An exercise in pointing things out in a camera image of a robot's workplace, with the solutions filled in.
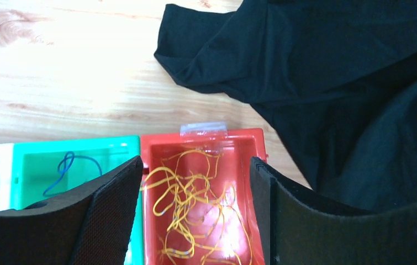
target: wooden table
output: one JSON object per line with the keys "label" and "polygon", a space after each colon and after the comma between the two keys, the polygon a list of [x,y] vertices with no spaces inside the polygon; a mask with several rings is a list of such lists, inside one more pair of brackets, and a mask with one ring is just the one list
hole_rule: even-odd
{"label": "wooden table", "polygon": [[0,0],[0,143],[176,133],[223,120],[263,128],[269,163],[305,184],[249,105],[179,87],[156,62],[166,3],[228,12],[241,0]]}

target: yellow wire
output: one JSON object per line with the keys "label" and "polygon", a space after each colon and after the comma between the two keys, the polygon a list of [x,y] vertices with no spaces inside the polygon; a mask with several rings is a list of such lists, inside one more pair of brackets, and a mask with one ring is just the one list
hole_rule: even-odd
{"label": "yellow wire", "polygon": [[[181,158],[190,153],[199,153],[206,157],[208,169],[205,175],[193,174],[192,171],[189,171],[191,175],[186,176],[186,177],[183,177],[177,174],[177,170],[179,168]],[[174,171],[164,165],[164,161],[169,161],[176,157],[177,157],[177,162],[176,162],[176,167]],[[237,215],[237,218],[239,219],[239,222],[241,223],[241,226],[242,226],[242,229],[244,230],[245,236],[247,238],[247,243],[249,245],[249,250],[250,250],[249,265],[252,265],[253,256],[252,256],[252,245],[251,245],[250,236],[247,233],[246,227],[244,226],[242,222],[241,215],[233,208],[234,202],[236,201],[236,193],[234,192],[234,198],[231,204],[221,205],[222,201],[224,200],[226,202],[228,201],[228,199],[226,198],[226,191],[228,189],[228,186],[229,188],[234,189],[234,185],[232,183],[231,184],[225,183],[225,186],[223,188],[223,193],[220,197],[217,197],[215,195],[215,193],[212,191],[211,186],[210,186],[210,180],[216,178],[218,174],[218,162],[219,162],[220,157],[221,157],[220,155],[217,155],[217,156],[210,155],[201,150],[188,150],[188,151],[179,153],[177,155],[171,156],[169,158],[163,159],[161,161],[162,166],[155,168],[153,171],[151,171],[143,181],[141,190],[148,190],[148,189],[156,188],[163,184],[167,184],[166,191],[163,192],[163,194],[158,198],[158,200],[156,200],[155,204],[153,205],[153,214],[155,216],[163,216],[167,211],[169,211],[171,208],[174,207],[174,210],[172,213],[172,222],[169,224],[169,226],[166,229],[166,232],[167,232],[166,236],[164,240],[162,238],[159,238],[163,244],[163,249],[159,253],[161,255],[166,255],[168,259],[174,265],[176,265],[176,261],[174,260],[174,258],[182,258],[182,259],[192,258],[194,256],[196,247],[209,251],[208,253],[206,253],[200,258],[200,265],[204,265],[205,262],[242,265],[241,258],[235,252],[233,252],[233,254],[236,257],[238,263],[235,263],[233,261],[228,261],[225,259],[209,258],[209,256],[212,255],[215,251],[223,251],[223,249],[218,247],[218,245],[220,244],[223,238],[223,233],[225,230],[225,214],[223,213],[224,208],[231,209],[232,211],[234,211]],[[212,177],[210,177],[210,170],[211,170],[210,160],[209,160],[210,158],[216,158],[215,169],[214,169],[214,173]],[[166,175],[166,178],[147,185],[146,182],[152,176],[154,176],[155,174],[159,172],[164,172]],[[203,189],[197,190],[197,187],[194,185],[194,182],[197,180],[204,181],[205,187]],[[171,200],[171,202],[164,208],[163,211],[160,211],[160,212],[156,211],[157,206],[169,194],[173,196],[173,199]],[[214,199],[210,200],[208,194],[211,195]],[[204,216],[200,217],[196,222],[191,222],[187,219],[189,212],[195,207],[197,202],[211,205],[212,207],[210,210],[214,208],[217,208],[219,210],[219,215],[218,215],[216,222],[213,225],[211,225],[209,231],[205,233],[204,235],[193,235],[189,228],[189,226],[199,226],[203,224]],[[218,225],[218,222],[220,221],[220,219],[223,221],[223,223],[222,223],[222,228],[221,228],[221,234],[216,244],[214,246],[206,246],[200,243],[196,243],[196,239],[203,239],[203,238],[205,239],[209,237],[213,233],[216,226]],[[176,250],[174,248],[168,248],[167,240],[171,232],[177,232],[180,235],[182,235],[187,240],[187,242],[190,243],[190,248],[185,251]]]}

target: clear plastic tape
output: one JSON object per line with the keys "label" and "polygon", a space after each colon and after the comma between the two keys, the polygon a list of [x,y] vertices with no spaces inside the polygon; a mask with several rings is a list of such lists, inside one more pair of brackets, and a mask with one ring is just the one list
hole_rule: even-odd
{"label": "clear plastic tape", "polygon": [[184,124],[180,131],[181,140],[191,148],[206,153],[219,154],[228,143],[228,127],[225,122]]}

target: wire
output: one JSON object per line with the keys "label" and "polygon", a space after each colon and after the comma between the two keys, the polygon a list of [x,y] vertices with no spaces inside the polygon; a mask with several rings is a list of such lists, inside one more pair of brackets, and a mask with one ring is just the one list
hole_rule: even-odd
{"label": "wire", "polygon": [[[203,175],[203,174],[193,174],[192,171],[189,171],[190,174],[191,174],[190,176],[183,177],[183,176],[177,174],[177,170],[178,170],[181,158],[185,155],[190,154],[190,153],[199,153],[199,154],[203,154],[206,157],[207,163],[208,163],[208,169],[207,169],[207,172],[206,172],[205,175]],[[176,157],[178,157],[178,159],[177,159],[174,171],[164,165],[164,161],[169,161],[169,160],[174,159]],[[174,260],[174,258],[181,258],[181,259],[192,258],[194,256],[196,247],[201,248],[203,250],[208,250],[208,253],[204,254],[200,258],[200,263],[199,263],[200,265],[204,265],[205,262],[218,262],[218,263],[225,263],[225,264],[232,264],[232,265],[237,265],[237,264],[242,265],[241,264],[241,258],[235,252],[233,252],[233,255],[236,257],[238,263],[235,263],[233,261],[229,261],[229,260],[226,260],[226,259],[209,258],[209,256],[212,255],[215,251],[224,251],[224,249],[222,249],[221,247],[218,246],[220,244],[222,238],[223,238],[223,232],[225,230],[224,209],[231,209],[232,211],[234,211],[236,213],[237,218],[239,219],[239,221],[241,223],[242,229],[244,230],[244,233],[246,235],[246,238],[247,238],[247,241],[248,241],[248,244],[249,244],[249,249],[250,249],[249,265],[252,265],[252,245],[251,245],[250,236],[247,233],[246,227],[242,223],[242,217],[233,208],[233,205],[236,201],[236,193],[233,192],[234,198],[233,198],[233,201],[230,204],[228,204],[228,199],[226,197],[226,191],[228,190],[228,188],[234,190],[234,185],[232,183],[225,183],[225,186],[223,188],[223,193],[219,197],[217,197],[214,194],[214,192],[212,191],[211,186],[210,186],[210,181],[217,177],[218,162],[219,162],[220,157],[221,157],[220,155],[217,155],[217,156],[209,155],[206,152],[201,151],[201,150],[185,151],[185,152],[179,153],[175,156],[172,156],[170,158],[162,160],[161,161],[162,166],[158,167],[158,168],[155,168],[153,171],[151,171],[142,183],[141,190],[148,190],[148,189],[156,188],[156,187],[158,187],[160,185],[163,185],[163,184],[167,184],[167,186],[168,186],[166,191],[163,192],[163,194],[154,203],[154,205],[153,205],[153,214],[155,216],[163,216],[171,208],[173,209],[172,222],[169,224],[169,226],[166,229],[166,236],[165,236],[164,239],[159,237],[159,240],[163,244],[163,249],[160,251],[161,258],[163,258],[163,256],[166,255],[168,257],[168,259],[174,265],[176,265],[176,261]],[[211,168],[210,168],[209,158],[216,158],[215,170],[214,170],[214,173],[213,173],[212,177],[210,177]],[[164,172],[165,175],[166,175],[166,178],[162,179],[160,181],[156,181],[155,183],[146,184],[152,176],[154,176],[155,174],[157,174],[159,172]],[[204,188],[198,190],[196,185],[195,185],[195,181],[203,181]],[[164,210],[161,211],[161,212],[156,211],[157,206],[170,193],[173,195],[173,199],[171,200],[169,205],[167,205],[164,208]],[[190,226],[200,226],[201,224],[203,224],[204,223],[204,216],[208,212],[206,212],[205,215],[201,216],[196,221],[189,221],[188,220],[188,213],[195,207],[195,205],[197,203],[204,203],[204,204],[211,205],[212,207],[210,208],[210,210],[212,210],[214,208],[217,208],[218,211],[219,211],[218,218],[217,218],[216,222],[213,223],[212,225],[210,225],[208,232],[206,232],[203,235],[194,235],[194,234],[192,234]],[[218,241],[216,242],[216,244],[214,246],[207,246],[207,245],[196,242],[196,239],[206,239],[207,237],[211,236],[220,220],[222,220],[221,234],[218,238]],[[175,248],[167,247],[168,237],[169,237],[169,234],[171,232],[176,232],[176,233],[182,235],[185,238],[185,240],[187,240],[187,242],[189,242],[190,247],[186,250],[177,250]]]}
{"label": "wire", "polygon": [[73,162],[76,158],[91,160],[98,167],[99,176],[103,175],[103,171],[101,169],[101,166],[99,165],[99,162],[96,159],[94,159],[92,157],[89,157],[89,156],[76,156],[74,152],[69,151],[65,154],[64,159],[62,159],[62,161],[60,161],[59,165],[57,166],[57,172],[60,174],[60,177],[43,192],[43,196],[52,197],[52,196],[60,194],[60,193],[47,194],[47,192],[50,191],[51,189],[53,189],[53,187],[55,187],[56,185],[58,185],[60,183],[60,181],[62,181],[65,174],[70,169],[70,167],[72,166],[72,164],[73,164]]}

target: blue wire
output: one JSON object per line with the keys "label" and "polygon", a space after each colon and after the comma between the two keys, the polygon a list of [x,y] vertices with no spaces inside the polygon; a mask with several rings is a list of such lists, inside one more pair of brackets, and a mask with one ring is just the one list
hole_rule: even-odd
{"label": "blue wire", "polygon": [[55,187],[64,178],[65,173],[67,173],[67,171],[70,169],[70,167],[72,166],[76,158],[88,159],[88,160],[93,161],[99,169],[99,176],[103,175],[101,166],[99,165],[99,162],[96,159],[89,157],[89,156],[76,156],[74,152],[69,151],[65,154],[64,159],[62,159],[62,161],[60,161],[59,165],[57,166],[57,172],[60,174],[60,177],[43,192],[43,196],[51,197],[51,196],[60,194],[60,193],[47,194],[47,192],[53,189],[53,187]]}

